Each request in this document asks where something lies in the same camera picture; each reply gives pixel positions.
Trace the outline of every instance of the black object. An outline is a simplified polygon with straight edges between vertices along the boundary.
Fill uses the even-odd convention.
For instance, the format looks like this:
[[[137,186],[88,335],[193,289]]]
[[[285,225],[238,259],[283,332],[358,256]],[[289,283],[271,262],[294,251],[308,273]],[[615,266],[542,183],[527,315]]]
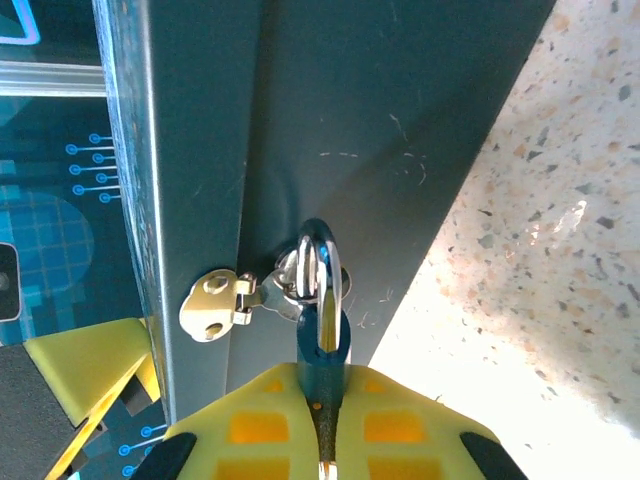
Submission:
[[[369,362],[553,4],[94,1],[169,423],[294,358],[274,313],[202,345],[178,312],[214,268],[264,276],[307,218]]]
[[[120,400],[132,417],[153,403],[136,375],[131,377],[125,385],[120,393]]]
[[[25,348],[0,348],[0,480],[44,478],[75,435]]]
[[[84,450],[79,450],[73,460],[66,468],[64,473],[57,480],[66,480],[71,477],[74,473],[79,472],[82,467],[84,467],[89,462],[89,457]]]
[[[20,267],[13,245],[0,243],[0,321],[20,315]]]
[[[347,389],[351,353],[351,328],[344,312],[340,319],[340,344],[332,353],[318,346],[318,310],[307,306],[297,324],[297,376],[307,400],[318,437],[319,459],[334,462],[338,414]]]
[[[499,443],[474,432],[461,434],[460,440],[487,480],[527,480]]]
[[[109,429],[105,425],[104,421],[101,421],[100,423],[98,423],[98,425],[96,425],[96,428],[93,429],[93,431],[89,435],[89,438],[87,438],[87,441],[84,442],[85,445],[88,445],[95,439],[101,437],[103,434],[107,433],[108,430]]]
[[[193,433],[179,433],[151,450],[131,480],[176,480],[196,444]]]

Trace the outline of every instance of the scratch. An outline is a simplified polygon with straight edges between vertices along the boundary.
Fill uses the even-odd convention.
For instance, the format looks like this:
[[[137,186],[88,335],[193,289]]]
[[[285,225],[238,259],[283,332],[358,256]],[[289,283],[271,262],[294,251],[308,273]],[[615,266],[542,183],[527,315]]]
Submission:
[[[364,328],[364,321],[367,319],[367,315],[369,315],[369,312],[365,312],[364,316],[362,317],[362,320],[360,320],[360,323],[358,323],[358,326],[360,328]]]
[[[422,185],[424,181],[427,179],[427,171],[425,170],[423,163],[420,164],[420,168],[422,168],[422,180],[420,180],[420,183],[418,184],[418,186]]]
[[[345,312],[347,314],[347,317],[349,316],[349,312],[351,312],[351,309],[353,308],[353,304],[356,303],[357,297],[358,295],[354,295],[353,298],[351,299],[351,305],[349,305],[349,308],[347,308],[347,311]]]
[[[400,125],[400,120],[398,120],[398,117],[396,117],[393,113],[390,113],[389,117],[391,117],[391,120],[393,120],[395,122],[396,127],[398,127],[398,131],[402,134],[402,138],[404,138],[404,141],[409,143],[409,140],[407,140],[407,134],[402,129],[402,125]]]
[[[393,295],[393,289],[391,287],[387,288],[387,296],[382,300],[378,300],[380,303],[387,303],[391,300],[391,296]]]
[[[238,178],[238,180],[236,180],[236,182],[233,185],[231,185],[226,192],[224,192],[223,198],[226,198],[227,195],[229,195],[236,188],[238,188],[238,186],[240,186],[242,184],[243,180],[244,180],[244,173],[242,175],[240,175],[240,178]]]
[[[396,5],[393,2],[389,2],[391,5],[391,14],[393,15],[393,23],[398,23],[398,13],[396,12]]]
[[[191,198],[196,198],[200,194],[200,192],[202,191],[202,187],[203,187],[203,185],[200,185],[198,187],[198,189],[195,191],[195,193],[193,195],[191,195]]]

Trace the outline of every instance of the dark green metal panel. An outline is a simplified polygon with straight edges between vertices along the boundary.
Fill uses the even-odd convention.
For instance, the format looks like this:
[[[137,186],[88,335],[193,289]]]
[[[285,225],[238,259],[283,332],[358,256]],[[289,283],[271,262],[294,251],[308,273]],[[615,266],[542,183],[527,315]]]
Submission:
[[[353,363],[371,359],[553,3],[269,4],[239,265],[264,274],[323,218],[353,277]],[[234,329],[228,388],[294,358],[294,332],[263,311]]]
[[[229,338],[194,342],[194,280],[234,267],[260,2],[94,2],[123,205],[170,422],[224,394]]]
[[[177,312],[211,268],[264,276],[309,217],[352,274],[368,362],[553,5],[94,3],[170,421],[295,358],[277,315],[199,345]]]

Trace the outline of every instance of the blue grid pattern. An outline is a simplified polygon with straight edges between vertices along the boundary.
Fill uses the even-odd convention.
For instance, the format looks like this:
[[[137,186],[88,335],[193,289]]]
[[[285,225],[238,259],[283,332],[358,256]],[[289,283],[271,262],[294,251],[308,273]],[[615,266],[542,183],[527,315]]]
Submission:
[[[26,189],[18,193],[0,198],[4,207],[0,241],[18,250],[23,294],[20,335],[25,339],[36,333],[33,309],[47,299],[55,308],[55,318],[48,319],[57,321],[54,330],[76,327],[73,304],[86,300],[81,280],[91,264],[93,236],[84,216],[65,200]]]
[[[17,185],[3,185],[0,187],[1,200],[17,200],[20,198],[20,188]]]
[[[0,160],[0,175],[15,175],[16,164],[13,160]]]

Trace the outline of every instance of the screw hole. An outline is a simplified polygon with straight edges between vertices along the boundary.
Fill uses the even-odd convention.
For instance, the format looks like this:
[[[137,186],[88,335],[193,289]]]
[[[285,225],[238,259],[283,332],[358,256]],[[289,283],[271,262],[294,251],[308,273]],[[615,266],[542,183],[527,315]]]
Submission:
[[[204,291],[211,295],[215,295],[227,288],[227,285],[229,285],[229,279],[227,277],[213,277],[205,282]]]
[[[213,323],[205,328],[205,334],[207,336],[207,340],[212,340],[220,331],[222,330],[221,323]]]

